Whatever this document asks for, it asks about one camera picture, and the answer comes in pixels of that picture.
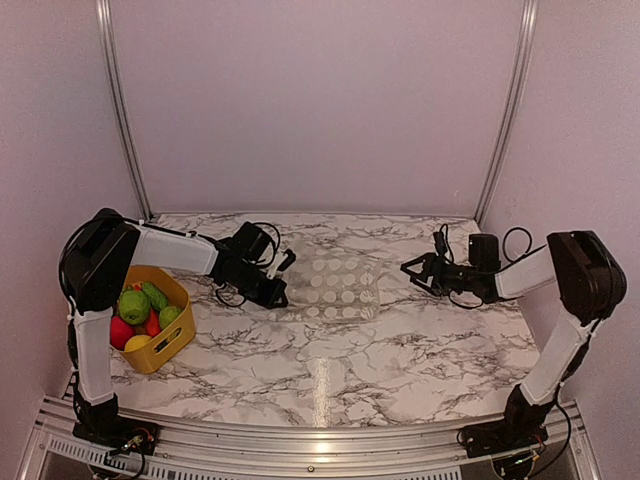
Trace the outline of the clear polka dot zip bag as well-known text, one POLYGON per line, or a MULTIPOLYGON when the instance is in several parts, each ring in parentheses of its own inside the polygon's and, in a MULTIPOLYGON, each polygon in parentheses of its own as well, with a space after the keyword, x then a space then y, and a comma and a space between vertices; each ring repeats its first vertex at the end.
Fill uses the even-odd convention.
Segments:
POLYGON ((379 312, 381 268, 371 256, 309 245, 284 275, 290 307, 301 318, 370 321, 379 312))

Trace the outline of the fake green apple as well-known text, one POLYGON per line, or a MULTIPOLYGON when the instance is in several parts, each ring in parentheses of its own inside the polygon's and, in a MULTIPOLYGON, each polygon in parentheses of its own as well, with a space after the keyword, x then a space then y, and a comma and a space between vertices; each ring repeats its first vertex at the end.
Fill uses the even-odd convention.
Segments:
POLYGON ((124 291, 118 300, 119 317, 132 326, 143 324, 150 309, 149 299, 141 290, 124 291))
POLYGON ((158 323, 162 330, 171 325, 183 312, 179 306, 169 305, 163 308, 158 316, 158 323))

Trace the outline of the fake green cucumber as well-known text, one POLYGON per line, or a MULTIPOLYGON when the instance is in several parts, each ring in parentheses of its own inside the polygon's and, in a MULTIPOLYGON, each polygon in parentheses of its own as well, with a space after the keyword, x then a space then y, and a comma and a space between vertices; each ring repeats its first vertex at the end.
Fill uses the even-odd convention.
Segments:
POLYGON ((143 282, 141 284, 143 293, 148 297, 151 306, 160 312, 170 305, 168 297, 153 283, 143 282))

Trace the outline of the fake orange carrot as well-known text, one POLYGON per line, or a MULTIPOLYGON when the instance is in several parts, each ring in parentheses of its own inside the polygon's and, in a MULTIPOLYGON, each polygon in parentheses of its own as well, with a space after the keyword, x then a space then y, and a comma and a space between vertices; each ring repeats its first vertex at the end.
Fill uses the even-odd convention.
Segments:
POLYGON ((144 324, 144 329, 146 334, 151 337, 155 337, 162 332, 162 328, 159 324, 159 314, 153 308, 150 309, 149 317, 144 324))

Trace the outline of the fake yellow lemon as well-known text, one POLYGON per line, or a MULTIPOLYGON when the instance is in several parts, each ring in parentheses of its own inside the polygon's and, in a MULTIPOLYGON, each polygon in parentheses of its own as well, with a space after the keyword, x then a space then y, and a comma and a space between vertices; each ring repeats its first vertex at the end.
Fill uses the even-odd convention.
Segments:
POLYGON ((133 352, 141 349, 152 340, 152 337, 146 334, 134 335, 128 339, 124 346, 125 352, 133 352))

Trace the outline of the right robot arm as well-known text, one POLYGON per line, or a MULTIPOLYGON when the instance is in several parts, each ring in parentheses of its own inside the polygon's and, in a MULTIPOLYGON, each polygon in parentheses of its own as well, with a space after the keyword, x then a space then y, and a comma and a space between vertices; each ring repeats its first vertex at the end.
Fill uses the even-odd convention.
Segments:
POLYGON ((471 445, 482 436, 515 448, 542 427, 562 385, 581 365, 594 333, 627 293, 627 278, 609 249, 591 230, 552 232, 543 245, 516 259, 500 253, 493 234, 468 238, 468 259, 454 259, 447 233, 434 234, 435 248, 401 264, 415 286, 437 298, 469 294, 479 305, 530 305, 547 295, 549 332, 531 371, 510 393, 501 420, 465 428, 471 445))

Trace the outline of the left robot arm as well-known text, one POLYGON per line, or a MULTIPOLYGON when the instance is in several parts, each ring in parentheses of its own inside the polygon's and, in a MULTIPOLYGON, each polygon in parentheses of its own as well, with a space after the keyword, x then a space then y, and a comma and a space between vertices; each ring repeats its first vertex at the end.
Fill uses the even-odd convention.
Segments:
POLYGON ((295 262, 271 225, 246 222, 216 240, 136 222, 104 208, 67 241, 58 281, 69 307, 67 349, 73 366, 75 437, 111 447, 152 450, 158 427, 120 415, 110 356, 117 350, 152 373, 195 335, 176 270, 230 287, 266 309, 288 304, 281 275, 295 262))

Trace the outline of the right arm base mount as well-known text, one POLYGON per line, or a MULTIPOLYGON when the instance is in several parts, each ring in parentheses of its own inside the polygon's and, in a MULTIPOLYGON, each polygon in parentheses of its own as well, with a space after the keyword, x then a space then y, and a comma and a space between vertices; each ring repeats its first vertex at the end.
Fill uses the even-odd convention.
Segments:
POLYGON ((456 435, 456 441, 465 449, 468 458, 501 454, 542 444, 547 439, 547 430, 542 425, 518 427, 504 419, 467 425, 456 435))

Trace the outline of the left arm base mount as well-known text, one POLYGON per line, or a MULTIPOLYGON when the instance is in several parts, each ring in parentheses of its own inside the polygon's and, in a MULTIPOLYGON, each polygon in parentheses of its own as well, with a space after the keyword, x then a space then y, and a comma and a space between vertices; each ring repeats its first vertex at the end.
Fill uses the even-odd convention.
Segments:
POLYGON ((146 456, 156 448, 160 426, 153 422, 120 415, 78 421, 76 438, 109 447, 114 454, 136 451, 146 456))

